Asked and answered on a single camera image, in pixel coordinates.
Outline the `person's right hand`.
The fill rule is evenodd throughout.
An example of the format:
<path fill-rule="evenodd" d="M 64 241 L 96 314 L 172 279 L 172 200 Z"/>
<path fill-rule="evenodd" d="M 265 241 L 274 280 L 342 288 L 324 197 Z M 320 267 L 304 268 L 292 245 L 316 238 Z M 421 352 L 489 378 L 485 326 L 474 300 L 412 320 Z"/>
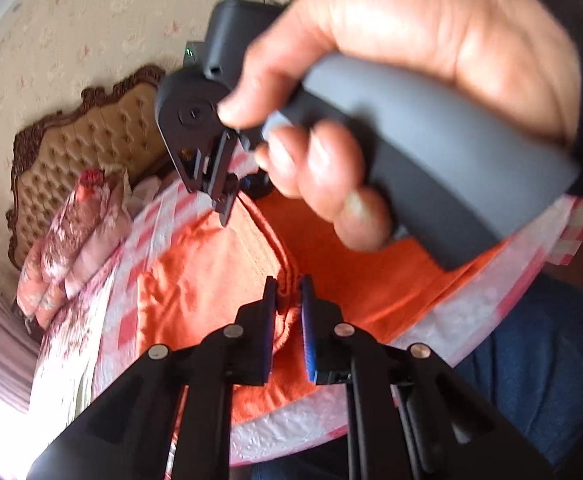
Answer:
<path fill-rule="evenodd" d="M 264 122 L 321 58 L 341 52 L 453 84 L 514 126 L 565 148 L 578 142 L 582 65 L 549 0 L 295 0 L 247 49 L 224 125 Z M 388 208 L 363 182 L 353 135 L 323 120 L 278 127 L 256 153 L 275 188 L 299 198 L 356 252 L 386 246 Z"/>

